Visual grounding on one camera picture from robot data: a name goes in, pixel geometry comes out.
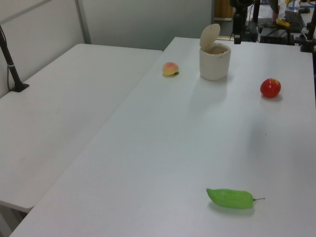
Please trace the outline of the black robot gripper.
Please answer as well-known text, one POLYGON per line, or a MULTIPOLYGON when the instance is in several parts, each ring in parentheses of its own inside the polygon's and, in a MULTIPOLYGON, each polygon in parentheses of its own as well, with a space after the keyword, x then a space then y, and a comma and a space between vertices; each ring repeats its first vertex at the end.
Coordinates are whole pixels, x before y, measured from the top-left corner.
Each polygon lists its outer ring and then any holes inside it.
POLYGON ((230 6, 235 9, 233 16, 234 44, 241 44, 241 35, 247 17, 247 9, 254 4, 254 0, 230 0, 230 6))

